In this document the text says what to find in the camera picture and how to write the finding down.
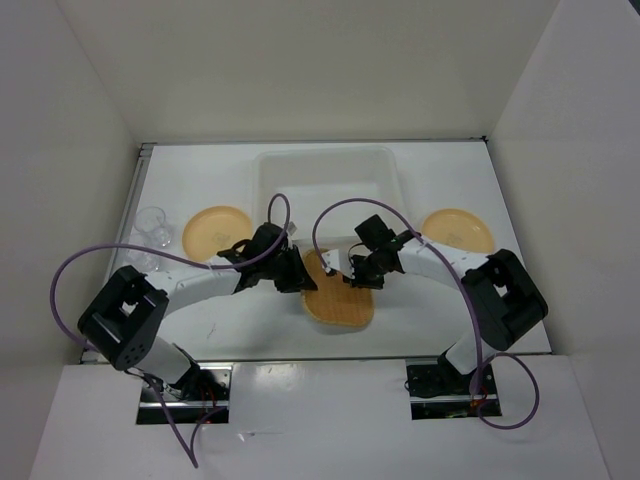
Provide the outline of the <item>woven square bamboo tray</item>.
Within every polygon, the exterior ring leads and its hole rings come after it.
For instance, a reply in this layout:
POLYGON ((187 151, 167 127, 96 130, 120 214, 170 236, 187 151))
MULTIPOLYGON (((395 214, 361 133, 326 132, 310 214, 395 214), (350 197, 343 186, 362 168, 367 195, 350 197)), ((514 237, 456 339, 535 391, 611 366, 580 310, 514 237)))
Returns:
POLYGON ((363 329, 374 317, 374 301, 369 289, 351 288, 341 274, 327 276, 314 250, 307 250, 302 260, 316 290, 302 292, 304 310, 317 323, 330 327, 363 329))

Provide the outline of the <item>white plastic bin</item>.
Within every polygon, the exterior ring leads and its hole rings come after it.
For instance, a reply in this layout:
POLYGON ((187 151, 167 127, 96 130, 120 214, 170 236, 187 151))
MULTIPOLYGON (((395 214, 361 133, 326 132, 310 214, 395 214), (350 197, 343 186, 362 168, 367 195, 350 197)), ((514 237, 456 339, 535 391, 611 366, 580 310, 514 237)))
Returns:
POLYGON ((408 215, 395 156, 382 146, 263 153, 253 163, 252 219, 256 225, 267 220, 268 204, 276 193, 289 199, 296 241, 310 240, 321 212, 348 198, 374 199, 408 215))

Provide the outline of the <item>yellow bear plate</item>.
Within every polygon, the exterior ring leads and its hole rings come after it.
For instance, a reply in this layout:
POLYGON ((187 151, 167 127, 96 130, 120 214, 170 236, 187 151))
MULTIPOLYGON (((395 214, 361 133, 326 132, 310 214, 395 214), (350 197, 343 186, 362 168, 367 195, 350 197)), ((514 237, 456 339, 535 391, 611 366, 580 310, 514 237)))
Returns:
POLYGON ((212 206, 187 222, 182 232, 182 247, 190 260, 204 262, 248 238, 252 232, 251 219, 244 211, 226 205, 212 206))
POLYGON ((475 253, 495 251, 495 240, 489 227, 466 210, 437 210, 424 219, 420 231, 430 240, 450 247, 475 253))

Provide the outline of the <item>clear plastic cup front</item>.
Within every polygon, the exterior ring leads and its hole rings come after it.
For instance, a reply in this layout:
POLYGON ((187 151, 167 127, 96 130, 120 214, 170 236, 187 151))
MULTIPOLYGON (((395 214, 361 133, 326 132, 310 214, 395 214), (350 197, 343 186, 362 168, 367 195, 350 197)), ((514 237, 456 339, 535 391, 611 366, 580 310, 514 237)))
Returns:
MULTIPOLYGON (((148 241, 139 233, 130 235, 124 240, 124 243, 138 247, 148 247, 148 241)), ((159 270, 160 258, 146 251, 126 249, 124 263, 135 267, 141 273, 152 273, 159 270)))

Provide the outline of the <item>clear plastic cup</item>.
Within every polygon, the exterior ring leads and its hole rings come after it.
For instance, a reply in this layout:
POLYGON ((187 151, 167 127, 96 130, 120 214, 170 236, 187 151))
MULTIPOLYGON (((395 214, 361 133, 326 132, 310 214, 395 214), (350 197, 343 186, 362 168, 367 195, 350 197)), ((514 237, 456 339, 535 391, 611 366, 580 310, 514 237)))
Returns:
POLYGON ((139 210, 134 218, 134 228, 151 248, 165 248, 172 243, 173 229, 160 207, 149 206, 139 210))
MULTIPOLYGON (((130 235, 124 240, 124 243, 138 247, 148 247, 148 241, 139 233, 130 235)), ((160 258, 146 251, 126 249, 124 263, 135 267, 141 273, 152 273, 159 270, 160 258)))

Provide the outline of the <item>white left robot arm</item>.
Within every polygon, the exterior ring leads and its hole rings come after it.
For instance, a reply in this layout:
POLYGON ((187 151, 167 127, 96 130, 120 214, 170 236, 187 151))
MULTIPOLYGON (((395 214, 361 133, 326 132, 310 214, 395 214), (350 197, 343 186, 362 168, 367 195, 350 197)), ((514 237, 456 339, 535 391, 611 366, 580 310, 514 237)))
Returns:
POLYGON ((301 294, 305 311, 321 323, 369 324, 371 292, 351 287, 338 273, 327 275, 320 260, 315 251, 300 252, 283 228, 264 223, 252 238, 206 263, 151 275, 132 265, 119 268, 81 315, 78 328, 114 369, 137 369, 176 399, 190 400, 210 390, 214 379, 183 348, 158 336, 163 319, 180 309, 269 281, 280 293, 301 294))

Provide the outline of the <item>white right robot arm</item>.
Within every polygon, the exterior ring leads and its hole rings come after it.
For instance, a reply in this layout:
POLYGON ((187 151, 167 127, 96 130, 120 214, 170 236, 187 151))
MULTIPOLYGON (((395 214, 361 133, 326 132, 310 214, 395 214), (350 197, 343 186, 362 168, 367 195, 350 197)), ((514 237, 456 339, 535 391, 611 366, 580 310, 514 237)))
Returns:
POLYGON ((510 250, 480 254, 436 243, 412 230, 397 234, 378 215, 355 232, 369 254, 352 261, 351 286, 380 289, 384 276, 392 272, 420 276, 459 291, 469 311, 469 333, 435 364, 408 369, 406 387, 414 397, 478 392, 490 361, 548 315, 546 300, 510 250))

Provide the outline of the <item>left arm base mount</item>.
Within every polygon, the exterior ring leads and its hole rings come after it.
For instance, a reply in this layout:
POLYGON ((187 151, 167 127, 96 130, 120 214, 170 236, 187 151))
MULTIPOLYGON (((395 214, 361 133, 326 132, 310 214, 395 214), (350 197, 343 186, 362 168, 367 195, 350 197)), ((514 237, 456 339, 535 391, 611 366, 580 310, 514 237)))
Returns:
MULTIPOLYGON (((230 389, 233 365, 231 363, 200 364, 199 377, 183 389, 159 380, 153 383, 177 425, 227 424, 229 422, 230 389)), ((166 425, 168 420, 161 402, 152 387, 142 381, 138 404, 137 425, 166 425)))

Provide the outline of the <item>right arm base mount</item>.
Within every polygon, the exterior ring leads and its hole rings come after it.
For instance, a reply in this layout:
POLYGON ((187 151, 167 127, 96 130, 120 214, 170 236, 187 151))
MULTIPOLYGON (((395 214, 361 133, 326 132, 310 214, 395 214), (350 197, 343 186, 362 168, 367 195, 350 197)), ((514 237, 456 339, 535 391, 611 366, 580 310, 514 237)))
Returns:
POLYGON ((483 372, 479 393, 469 392, 471 375, 448 378, 434 358, 406 361, 404 388, 409 394, 413 420, 499 417, 502 410, 491 367, 483 372))

